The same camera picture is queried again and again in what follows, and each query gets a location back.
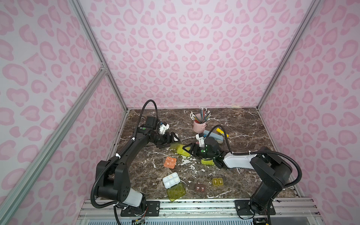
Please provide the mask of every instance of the pill organizer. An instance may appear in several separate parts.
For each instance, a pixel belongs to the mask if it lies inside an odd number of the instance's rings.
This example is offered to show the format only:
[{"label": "pill organizer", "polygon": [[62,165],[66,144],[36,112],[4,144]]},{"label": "pill organizer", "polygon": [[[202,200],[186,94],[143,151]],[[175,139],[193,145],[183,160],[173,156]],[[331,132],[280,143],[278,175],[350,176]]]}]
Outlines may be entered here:
[{"label": "pill organizer", "polygon": [[165,188],[170,188],[174,186],[175,184],[180,183],[180,177],[177,174],[177,172],[172,173],[170,175],[167,175],[162,179],[162,182],[164,182]]}]

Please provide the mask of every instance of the yellow lid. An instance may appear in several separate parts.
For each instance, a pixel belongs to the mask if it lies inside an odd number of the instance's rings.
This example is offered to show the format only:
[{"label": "yellow lid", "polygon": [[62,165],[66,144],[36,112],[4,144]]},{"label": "yellow lid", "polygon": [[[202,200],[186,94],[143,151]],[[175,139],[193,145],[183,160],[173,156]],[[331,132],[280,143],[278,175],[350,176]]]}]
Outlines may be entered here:
[{"label": "yellow lid", "polygon": [[223,185],[224,185],[224,182],[223,182],[223,180],[222,180],[221,177],[218,178],[218,181],[219,181],[219,186],[223,186]]},{"label": "yellow lid", "polygon": [[181,198],[186,194],[184,185],[182,183],[179,183],[175,186],[173,186],[170,189],[166,190],[167,196],[169,197],[170,201],[175,201],[178,198]]},{"label": "yellow lid", "polygon": [[213,160],[201,160],[201,164],[203,165],[209,165],[209,166],[215,166],[215,163]]},{"label": "yellow lid", "polygon": [[217,128],[216,131],[219,132],[219,133],[221,133],[222,136],[225,136],[224,132],[223,132],[220,128]]},{"label": "yellow lid", "polygon": [[219,186],[219,180],[217,178],[212,179],[212,185]]},{"label": "yellow lid", "polygon": [[185,145],[182,145],[182,144],[179,144],[177,147],[176,147],[176,153],[179,154],[179,155],[182,155],[182,156],[186,156],[186,157],[190,157],[190,154],[186,151],[183,150],[183,147]]}]

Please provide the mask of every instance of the yellow glue stick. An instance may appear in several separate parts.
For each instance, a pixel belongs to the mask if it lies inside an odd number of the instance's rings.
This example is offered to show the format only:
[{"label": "yellow glue stick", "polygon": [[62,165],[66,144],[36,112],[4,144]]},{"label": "yellow glue stick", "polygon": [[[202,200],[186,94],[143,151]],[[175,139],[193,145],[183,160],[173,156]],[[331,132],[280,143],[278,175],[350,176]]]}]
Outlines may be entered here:
[{"label": "yellow glue stick", "polygon": [[216,131],[221,133],[223,136],[225,136],[224,132],[220,128],[217,128]]}]

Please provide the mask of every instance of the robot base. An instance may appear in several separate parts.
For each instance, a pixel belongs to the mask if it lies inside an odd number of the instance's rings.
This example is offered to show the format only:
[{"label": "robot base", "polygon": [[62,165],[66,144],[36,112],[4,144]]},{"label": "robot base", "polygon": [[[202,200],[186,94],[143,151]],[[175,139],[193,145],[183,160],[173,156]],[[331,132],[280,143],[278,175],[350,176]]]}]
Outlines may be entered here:
[{"label": "robot base", "polygon": [[[160,209],[160,201],[146,201],[146,207],[148,207],[148,210],[145,214],[145,216],[159,216],[159,209]],[[138,217],[139,214],[141,214],[141,210],[138,210],[136,207],[129,206],[124,210],[121,210],[121,217]]]},{"label": "robot base", "polygon": [[[235,200],[235,208],[238,213],[238,216],[252,216],[254,213],[250,211],[249,208],[249,200]],[[275,215],[275,209],[273,204],[271,203],[270,207],[270,215]]]}]

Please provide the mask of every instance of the wire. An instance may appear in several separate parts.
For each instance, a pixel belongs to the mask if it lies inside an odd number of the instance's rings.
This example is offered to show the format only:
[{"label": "wire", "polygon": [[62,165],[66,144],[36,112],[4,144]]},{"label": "wire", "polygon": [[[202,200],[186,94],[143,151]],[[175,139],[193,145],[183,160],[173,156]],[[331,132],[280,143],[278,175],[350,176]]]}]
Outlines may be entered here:
[{"label": "wire", "polygon": [[225,131],[225,129],[224,129],[224,127],[222,125],[218,124],[218,125],[214,126],[210,130],[210,132],[207,134],[206,138],[210,137],[211,132],[217,127],[221,127],[222,131],[224,132],[226,145],[228,146],[229,151],[233,154],[233,152],[231,151],[230,145],[229,145],[228,136],[227,136],[226,131]]},{"label": "wire", "polygon": [[[135,139],[131,139],[129,140],[129,142],[127,143],[127,145],[125,146],[125,148],[119,153],[120,156],[124,155],[125,152],[130,148],[130,146],[134,143]],[[96,178],[94,185],[91,189],[91,193],[90,193],[90,202],[91,204],[95,207],[95,208],[104,208],[107,206],[110,206],[112,204],[117,204],[117,201],[111,201],[111,202],[107,202],[104,204],[98,204],[96,203],[95,200],[95,193],[98,192],[98,183],[100,181],[100,179],[103,177],[103,175],[109,170],[109,168],[116,162],[118,161],[118,157],[114,157],[106,166],[105,168],[99,173],[98,177]]]},{"label": "wire", "polygon": [[146,105],[147,105],[149,102],[152,102],[152,103],[154,104],[154,106],[155,106],[155,111],[156,111],[156,118],[157,118],[157,119],[159,119],[159,115],[158,115],[157,106],[156,106],[155,101],[154,101],[154,100],[152,100],[152,99],[147,100],[147,101],[145,102],[145,104],[144,104],[143,108],[141,109],[141,112],[140,112],[140,115],[139,115],[139,120],[138,120],[138,123],[136,124],[136,126],[135,126],[135,128],[134,128],[134,135],[133,135],[133,137],[134,137],[134,138],[136,138],[136,133],[137,133],[136,131],[137,131],[138,126],[139,126],[139,124],[140,124],[141,117],[143,116],[144,109],[145,109]]},{"label": "wire", "polygon": [[121,225],[119,218],[117,217],[117,212],[116,212],[116,206],[114,206],[114,214],[115,214],[115,219],[118,225]]},{"label": "wire", "polygon": [[267,214],[266,214],[266,217],[267,217],[267,223],[268,225],[271,225],[271,220],[270,220],[270,206],[271,206],[271,202],[272,202],[272,199],[269,201],[269,203],[267,204]]},{"label": "wire", "polygon": [[249,220],[249,219],[254,218],[255,212],[254,212],[253,210],[251,210],[251,201],[249,201],[249,207],[250,207],[250,211],[253,213],[252,217],[244,219],[244,218],[242,218],[241,216],[239,216],[240,219],[242,219],[242,220]]},{"label": "wire", "polygon": [[[214,126],[210,132],[208,133],[208,135],[206,136],[206,138],[208,138],[210,136],[210,133],[216,128],[216,127],[221,127],[222,128],[222,131],[224,132],[224,135],[225,135],[225,141],[226,141],[226,144],[228,146],[228,149],[229,151],[231,152],[231,154],[233,154],[234,156],[247,156],[248,154],[250,155],[254,155],[254,154],[275,154],[275,155],[278,155],[278,156],[281,156],[287,160],[289,160],[296,168],[297,170],[297,177],[294,181],[284,185],[284,188],[288,188],[290,186],[293,186],[297,183],[299,183],[299,181],[301,180],[302,178],[302,171],[301,171],[301,168],[299,166],[299,164],[297,164],[297,162],[295,160],[293,160],[291,157],[281,153],[281,152],[274,152],[274,151],[271,151],[271,150],[260,150],[260,151],[255,151],[255,152],[233,152],[230,148],[230,145],[229,145],[229,142],[228,142],[228,136],[226,135],[226,131],[225,129],[219,124],[219,125],[216,125]],[[269,203],[267,204],[267,223],[268,225],[271,225],[271,221],[270,221],[270,206],[271,206],[271,202],[272,200],[269,201]]]}]

